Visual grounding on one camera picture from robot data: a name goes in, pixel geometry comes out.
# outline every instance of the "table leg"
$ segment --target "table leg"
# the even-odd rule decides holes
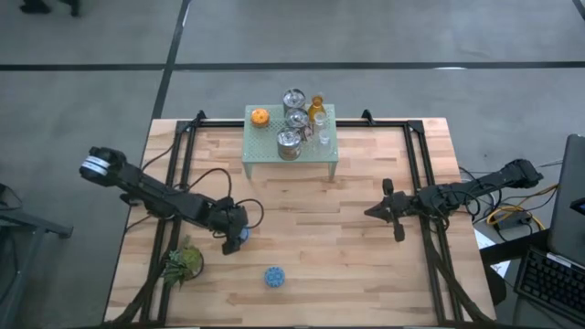
[[[337,163],[329,163],[329,180],[333,180],[335,177],[335,169],[337,168]]]
[[[252,164],[244,164],[244,171],[246,172],[246,177],[248,179],[252,178]]]

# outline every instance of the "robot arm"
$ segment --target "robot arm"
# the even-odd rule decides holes
[[[226,242],[224,255],[239,250],[241,231],[248,226],[246,208],[236,206],[231,197],[214,200],[200,194],[177,191],[135,165],[126,162],[126,156],[105,147],[91,147],[90,155],[80,167],[83,178],[100,186],[118,186],[126,194],[120,198],[130,203],[131,198],[144,202],[150,214],[162,219],[175,216],[193,225],[223,233]]]
[[[442,218],[468,204],[474,197],[484,196],[504,187],[534,187],[542,178],[542,174],[528,160],[519,159],[506,164],[500,171],[470,182],[423,187],[416,196],[407,196],[402,191],[395,193],[392,180],[384,179],[384,199],[364,214],[392,222],[394,238],[402,241],[404,228],[399,223],[399,218],[418,214]]]

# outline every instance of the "gray floor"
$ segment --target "gray floor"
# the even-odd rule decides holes
[[[17,0],[0,2],[0,64],[164,63],[180,0],[85,0],[80,19],[51,4],[49,16],[23,16]],[[585,60],[585,22],[570,0],[194,0],[185,23],[177,62]],[[101,320],[128,209],[77,169],[92,145],[138,163],[161,76],[0,72],[0,181],[27,211],[75,226],[70,240],[48,239],[19,327]],[[175,72],[163,117],[241,117],[245,104],[278,102],[295,86],[323,92],[340,116],[447,117],[460,165],[491,171],[559,159],[566,136],[585,133],[583,83],[585,69]],[[553,184],[559,167],[542,172],[541,186]],[[548,224],[551,211],[536,214]],[[515,302],[497,307],[501,321],[511,323]],[[554,326],[530,305],[520,314]]]

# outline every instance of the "potted succulent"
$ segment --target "potted succulent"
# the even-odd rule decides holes
[[[179,248],[169,252],[163,277],[171,287],[179,282],[195,279],[203,271],[203,255],[195,246],[189,244],[190,236],[185,236]]]

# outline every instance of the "wooden table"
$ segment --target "wooden table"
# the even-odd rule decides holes
[[[176,120],[153,121],[145,161],[172,143],[175,125]],[[424,125],[437,183],[459,181],[446,120],[424,119]],[[401,220],[406,240],[397,243],[388,224],[363,215],[382,199],[382,178],[392,178],[397,191],[412,192],[401,129],[339,128],[339,165],[332,182],[324,164],[258,164],[252,179],[247,179],[241,163],[242,134],[242,128],[197,129],[190,181],[210,168],[226,168],[232,175],[234,199],[258,198],[266,217],[241,251],[229,256],[221,254],[223,239],[183,223],[181,235],[191,235],[206,266],[200,277],[171,292],[167,325],[436,323],[418,219]],[[417,155],[424,175],[419,149]],[[179,159],[176,182],[182,163]],[[146,172],[165,181],[167,166],[168,156]],[[193,191],[220,198],[227,188],[226,177],[213,173]],[[250,223],[255,222],[259,209],[253,204],[246,207]],[[473,227],[467,215],[456,214],[447,231],[455,275],[483,312],[495,318]],[[144,215],[143,208],[134,208],[129,224]],[[149,219],[126,234],[106,320],[121,313],[144,283],[155,223]],[[264,284],[269,266],[285,270],[281,288]],[[161,286],[154,293],[153,318]],[[452,318],[444,282],[441,288]]]

